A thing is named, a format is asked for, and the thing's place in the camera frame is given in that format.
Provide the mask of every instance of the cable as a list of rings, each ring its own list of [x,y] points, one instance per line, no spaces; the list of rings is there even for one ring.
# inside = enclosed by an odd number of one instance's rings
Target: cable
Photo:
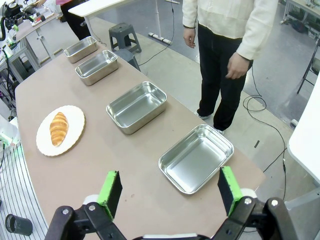
[[[107,44],[104,43],[103,41],[101,41],[100,37],[98,37],[97,34],[95,34],[94,30],[93,29],[91,29],[91,30],[92,30],[93,34],[96,36],[96,38],[98,39],[98,42],[103,44],[104,46],[107,46]]]
[[[253,230],[253,231],[243,231],[244,233],[254,233],[256,232],[257,230]]]
[[[285,149],[276,157],[276,159],[275,159],[273,162],[271,162],[271,163],[269,164],[269,166],[266,167],[266,169],[265,169],[263,172],[267,171],[268,168],[269,168],[272,164],[274,164],[275,161],[278,160],[278,158],[283,154],[283,152],[284,152],[285,150],[287,150],[287,148],[285,148]]]
[[[0,170],[1,170],[1,167],[2,167],[2,163],[4,162],[4,159],[5,159],[5,148],[6,148],[6,145],[5,145],[5,143],[3,143],[2,144],[2,152],[3,152],[3,154],[2,154],[2,159],[1,159],[1,163],[0,163]]]
[[[266,101],[262,98],[262,95],[261,95],[260,92],[258,91],[258,88],[257,88],[257,85],[256,85],[256,80],[255,80],[255,76],[254,76],[254,66],[253,66],[253,64],[252,64],[252,67],[251,67],[251,68],[252,68],[252,78],[253,78],[254,87],[255,87],[255,90],[256,90],[256,92],[257,92],[258,94],[250,95],[250,96],[246,97],[246,98],[243,100],[242,105],[243,105],[243,107],[247,110],[247,112],[248,112],[248,114],[250,115],[250,117],[252,117],[254,120],[256,120],[256,121],[258,121],[258,122],[260,122],[260,123],[262,123],[262,124],[265,124],[265,125],[273,128],[273,129],[275,129],[275,130],[278,132],[278,134],[280,135],[281,139],[282,139],[283,146],[284,146],[284,147],[283,147],[283,151],[276,157],[276,159],[275,159],[274,161],[272,161],[272,162],[269,164],[269,166],[266,167],[266,169],[265,169],[263,172],[266,172],[266,171],[269,169],[269,167],[270,167],[272,164],[274,164],[281,155],[283,155],[283,156],[282,156],[282,167],[283,167],[283,172],[284,172],[284,193],[283,193],[283,200],[285,200],[286,190],[287,190],[287,175],[286,175],[286,165],[285,165],[285,151],[287,150],[286,142],[285,142],[284,137],[283,137],[282,134],[280,133],[280,131],[279,131],[275,126],[273,126],[273,125],[271,125],[271,124],[269,124],[269,123],[266,123],[266,122],[264,122],[264,121],[261,121],[261,120],[255,118],[254,116],[252,116],[252,114],[251,114],[251,112],[257,113],[257,112],[262,112],[263,110],[267,109],[267,103],[266,103]],[[252,99],[260,99],[260,100],[263,102],[263,104],[262,104],[263,107],[262,107],[261,109],[258,109],[258,110],[249,109],[249,102],[250,102],[250,100],[252,100]],[[257,230],[253,230],[253,231],[243,231],[243,232],[244,232],[244,233],[254,233],[254,232],[256,232],[256,231],[257,231]]]
[[[173,17],[173,34],[172,34],[172,38],[171,38],[171,42],[174,40],[174,36],[175,36],[175,13],[174,13],[174,6],[173,3],[171,1],[171,11],[172,11],[172,17]],[[139,64],[139,67],[146,64],[147,62],[149,62],[151,59],[153,59],[155,56],[157,56],[158,54],[162,53],[164,50],[166,50],[168,47],[170,46],[170,44],[168,44],[164,49],[162,49],[160,52],[156,53],[155,55],[153,55],[152,57],[150,57],[147,61],[145,61],[144,63]]]
[[[8,93],[9,93],[9,96],[11,98],[11,101],[13,100],[13,96],[11,94],[11,91],[10,91],[10,88],[9,88],[9,76],[10,76],[10,67],[9,67],[9,59],[8,59],[8,56],[5,52],[5,50],[3,49],[3,53],[4,53],[4,57],[5,57],[5,61],[6,61],[6,66],[7,66],[7,77],[6,77],[6,88],[8,90]]]

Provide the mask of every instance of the black pants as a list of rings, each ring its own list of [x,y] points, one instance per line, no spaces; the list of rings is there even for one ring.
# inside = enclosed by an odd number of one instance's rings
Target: black pants
[[[90,36],[89,28],[87,25],[80,26],[81,23],[85,21],[84,17],[80,17],[68,12],[69,9],[81,4],[80,0],[71,0],[63,5],[61,5],[61,11],[69,24],[70,28],[74,32],[74,34],[78,37],[79,40],[82,40],[88,36]]]
[[[226,78],[229,59],[238,49],[242,38],[231,39],[216,35],[199,24],[198,42],[202,85],[197,112],[202,117],[213,114],[221,91],[221,103],[214,115],[213,126],[224,131],[234,119],[246,81],[246,75],[238,79]]]

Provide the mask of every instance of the croissant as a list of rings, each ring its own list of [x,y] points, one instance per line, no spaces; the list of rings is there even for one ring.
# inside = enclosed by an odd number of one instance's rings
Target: croissant
[[[68,121],[62,112],[58,112],[50,124],[51,142],[58,147],[64,140],[68,132]]]

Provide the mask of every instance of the gray stool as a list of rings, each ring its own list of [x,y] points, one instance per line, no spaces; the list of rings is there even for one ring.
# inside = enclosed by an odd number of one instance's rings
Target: gray stool
[[[135,56],[128,49],[120,49],[114,53],[140,71],[140,67]]]
[[[131,46],[131,43],[136,44],[132,46],[128,50],[130,52],[134,52],[137,50],[138,53],[141,53],[141,47],[135,33],[134,27],[131,24],[120,23],[116,26],[113,26],[109,29],[110,43],[111,49],[114,52],[116,47],[119,49],[126,49],[128,46]]]

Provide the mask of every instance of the person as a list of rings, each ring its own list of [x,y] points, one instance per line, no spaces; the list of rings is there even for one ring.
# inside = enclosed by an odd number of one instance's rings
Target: person
[[[183,0],[183,38],[198,45],[202,75],[201,100],[195,114],[208,119],[223,134],[240,103],[246,73],[266,44],[274,22],[278,0]]]
[[[39,0],[37,6],[43,5],[47,0]],[[90,31],[87,25],[81,26],[81,23],[85,21],[84,17],[74,15],[69,11],[69,9],[74,8],[84,2],[83,0],[55,0],[55,4],[61,6],[61,11],[66,19],[66,22],[69,24],[70,28],[74,34],[78,37],[79,40],[82,40],[90,36]]]

